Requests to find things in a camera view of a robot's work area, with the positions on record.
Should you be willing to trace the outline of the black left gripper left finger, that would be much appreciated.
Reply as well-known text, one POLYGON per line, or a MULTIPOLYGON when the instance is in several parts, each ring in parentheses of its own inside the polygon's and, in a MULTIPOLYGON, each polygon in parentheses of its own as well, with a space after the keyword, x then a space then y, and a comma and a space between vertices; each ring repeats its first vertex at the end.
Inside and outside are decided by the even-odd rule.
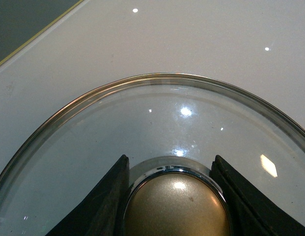
POLYGON ((121 236, 129 189, 129 158, 122 155, 90 193, 47 235, 121 236))

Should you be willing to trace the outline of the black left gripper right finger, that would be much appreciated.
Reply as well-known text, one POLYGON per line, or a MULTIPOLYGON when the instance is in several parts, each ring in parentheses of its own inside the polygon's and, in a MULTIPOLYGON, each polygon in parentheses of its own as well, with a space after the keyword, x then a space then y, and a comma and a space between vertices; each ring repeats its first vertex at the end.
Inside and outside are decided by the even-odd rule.
POLYGON ((275 205, 221 156, 210 178, 223 191, 234 236, 305 236, 305 226, 275 205))

